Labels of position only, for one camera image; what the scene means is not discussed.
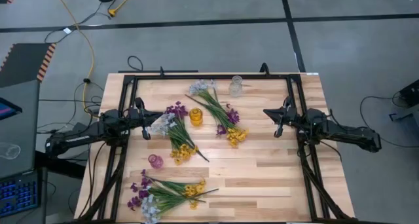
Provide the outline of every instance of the clear glass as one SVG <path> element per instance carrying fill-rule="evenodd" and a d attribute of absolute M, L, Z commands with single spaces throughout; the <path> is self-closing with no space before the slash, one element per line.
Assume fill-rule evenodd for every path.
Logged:
<path fill-rule="evenodd" d="M 20 154 L 20 146 L 12 143 L 0 142 L 0 158 L 15 159 Z"/>
<path fill-rule="evenodd" d="M 234 76 L 232 78 L 232 82 L 230 83 L 230 87 L 228 90 L 230 91 L 230 95 L 232 97 L 238 97 L 242 95 L 243 86 L 242 86 L 242 77 L 241 76 Z"/>
<path fill-rule="evenodd" d="M 158 155 L 150 155 L 149 162 L 154 169 L 163 167 L 163 158 Z"/>

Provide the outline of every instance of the blue keyboard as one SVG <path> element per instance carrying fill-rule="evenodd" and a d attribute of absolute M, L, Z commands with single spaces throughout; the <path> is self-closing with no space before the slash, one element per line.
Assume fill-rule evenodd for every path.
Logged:
<path fill-rule="evenodd" d="M 37 171 L 0 180 L 0 217 L 37 208 L 41 203 L 41 182 Z"/>

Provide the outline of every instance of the pink glass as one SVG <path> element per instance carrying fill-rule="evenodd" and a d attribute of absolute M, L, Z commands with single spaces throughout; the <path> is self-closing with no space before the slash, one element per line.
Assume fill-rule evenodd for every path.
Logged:
<path fill-rule="evenodd" d="M 163 167 L 163 159 L 158 155 L 150 155 L 149 162 L 154 169 Z"/>

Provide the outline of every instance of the small vase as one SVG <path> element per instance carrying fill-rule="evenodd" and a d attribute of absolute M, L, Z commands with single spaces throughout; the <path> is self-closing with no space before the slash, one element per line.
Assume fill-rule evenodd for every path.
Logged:
<path fill-rule="evenodd" d="M 193 108 L 189 112 L 189 117 L 191 118 L 191 123 L 194 126 L 200 126 L 202 125 L 202 110 L 199 108 Z"/>
<path fill-rule="evenodd" d="M 163 167 L 163 159 L 158 155 L 150 155 L 149 162 L 154 169 Z"/>
<path fill-rule="evenodd" d="M 238 97 L 242 94 L 242 81 L 243 79 L 241 76 L 234 76 L 232 78 L 232 82 L 230 83 L 230 87 L 228 88 L 232 97 Z"/>

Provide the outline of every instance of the wooden tabletop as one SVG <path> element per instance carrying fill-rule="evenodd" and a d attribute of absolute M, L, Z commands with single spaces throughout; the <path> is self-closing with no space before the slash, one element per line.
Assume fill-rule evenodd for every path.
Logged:
<path fill-rule="evenodd" d="M 302 85 L 307 107 L 327 112 L 318 75 L 302 74 Z M 101 111 L 117 109 L 124 74 L 109 74 Z M 197 128 L 185 119 L 187 129 L 200 151 L 209 159 L 204 161 L 193 156 L 190 161 L 176 166 L 170 158 L 169 139 L 152 134 L 145 141 L 141 128 L 132 130 L 124 169 L 122 191 L 118 207 L 118 222 L 144 221 L 141 210 L 131 211 L 126 203 L 135 194 L 130 190 L 133 182 L 141 183 L 141 171 L 158 179 L 172 181 L 207 180 L 206 190 L 218 191 L 204 196 L 206 203 L 199 203 L 197 210 L 183 204 L 164 214 L 165 222 L 201 221 L 310 221 L 302 170 L 297 156 L 295 129 L 284 126 L 280 138 L 273 136 L 276 125 L 263 113 L 263 109 L 281 107 L 287 96 L 287 85 L 281 79 L 243 80 L 243 94 L 232 98 L 228 93 L 231 80 L 216 80 L 217 94 L 222 105 L 229 103 L 240 114 L 239 126 L 248 128 L 249 135 L 238 149 L 232 149 L 225 136 L 215 135 L 216 125 L 212 116 L 184 94 L 195 80 L 140 80 L 137 96 L 151 111 L 165 111 L 166 107 L 181 101 L 187 109 L 199 107 L 204 112 L 204 123 Z M 102 143 L 92 145 L 94 160 Z M 317 145 L 318 158 L 326 190 L 349 216 L 354 216 L 344 172 L 338 155 L 324 145 Z M 151 168 L 147 158 L 160 155 L 164 167 Z M 94 180 L 94 199 L 100 193 L 106 171 L 109 147 L 105 146 L 98 156 Z M 88 198 L 90 186 L 86 169 L 75 217 L 78 217 Z M 318 216 L 321 216 L 319 198 L 314 192 Z M 105 217 L 109 217 L 112 198 L 108 198 Z"/>

